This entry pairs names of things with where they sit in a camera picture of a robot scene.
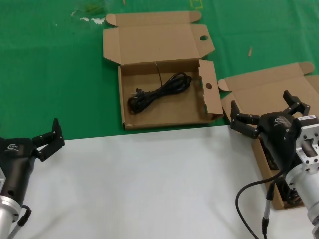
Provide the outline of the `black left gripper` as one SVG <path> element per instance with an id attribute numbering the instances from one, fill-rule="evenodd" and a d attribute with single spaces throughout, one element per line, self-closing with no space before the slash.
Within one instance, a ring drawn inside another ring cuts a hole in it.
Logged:
<path id="1" fill-rule="evenodd" d="M 46 161 L 65 146 L 58 118 L 54 118 L 49 133 L 28 138 L 0 139 L 0 168 L 5 175 L 1 195 L 13 200 L 23 200 L 36 157 Z"/>

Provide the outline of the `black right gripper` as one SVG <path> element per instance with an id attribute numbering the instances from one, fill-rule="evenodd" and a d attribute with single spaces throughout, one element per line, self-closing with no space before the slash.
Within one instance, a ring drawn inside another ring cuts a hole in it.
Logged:
<path id="1" fill-rule="evenodd" d="M 278 169 L 289 172 L 300 164 L 300 160 L 296 159 L 297 133 L 292 129 L 295 119 L 292 115 L 300 112 L 302 116 L 307 116 L 310 106 L 301 102 L 297 96 L 291 95 L 288 90 L 284 91 L 283 98 L 288 105 L 284 112 L 261 116 L 241 113 L 236 102 L 232 100 L 230 128 L 251 139 L 260 136 Z"/>

